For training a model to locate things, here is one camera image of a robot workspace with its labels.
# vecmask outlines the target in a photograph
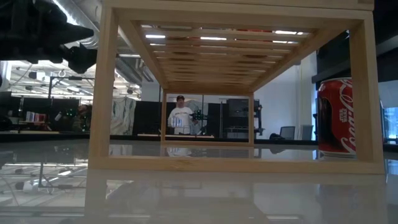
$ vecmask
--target coca-cola can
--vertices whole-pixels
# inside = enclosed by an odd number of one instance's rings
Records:
[[[353,82],[336,78],[318,90],[318,142],[326,156],[355,157]]]

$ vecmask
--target ceiling pipe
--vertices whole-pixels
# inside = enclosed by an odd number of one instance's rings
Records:
[[[68,22],[83,26],[94,31],[94,36],[89,39],[81,40],[80,42],[89,49],[98,48],[98,41],[100,36],[100,30],[96,27],[93,22],[86,16],[86,14],[72,1],[72,0],[52,0],[63,13],[68,17]],[[121,58],[116,58],[116,69],[120,71],[120,75],[127,81],[141,84],[142,79],[134,71],[128,69],[129,65],[126,64]]]

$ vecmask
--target man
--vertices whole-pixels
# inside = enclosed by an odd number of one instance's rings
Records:
[[[181,119],[181,128],[174,128],[174,134],[190,134],[190,114],[193,114],[192,110],[184,105],[185,98],[184,96],[177,97],[177,107],[172,110],[169,116],[169,122],[172,118]]]

